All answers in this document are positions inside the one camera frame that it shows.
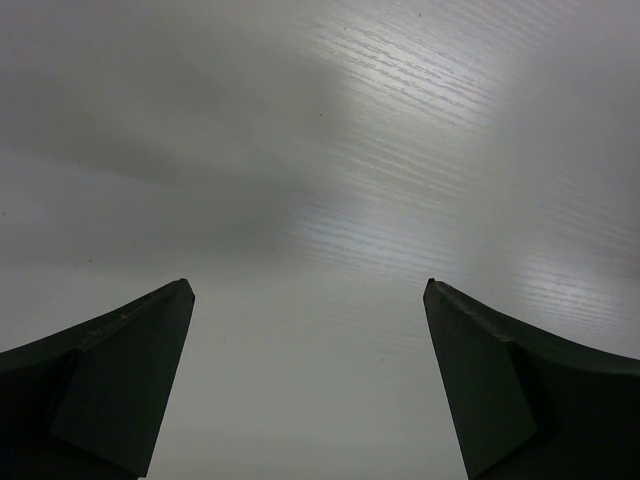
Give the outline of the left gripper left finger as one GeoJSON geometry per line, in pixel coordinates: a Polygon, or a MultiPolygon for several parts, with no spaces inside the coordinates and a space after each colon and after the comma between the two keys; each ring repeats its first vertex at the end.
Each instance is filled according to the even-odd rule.
{"type": "Polygon", "coordinates": [[[3,352],[2,478],[146,477],[194,304],[179,279],[3,352]]]}

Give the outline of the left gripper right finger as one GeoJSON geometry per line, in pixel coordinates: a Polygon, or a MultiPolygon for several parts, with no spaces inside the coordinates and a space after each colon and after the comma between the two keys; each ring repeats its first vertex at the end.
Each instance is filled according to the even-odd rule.
{"type": "Polygon", "coordinates": [[[430,279],[427,323],[470,479],[636,479],[639,362],[430,279]]]}

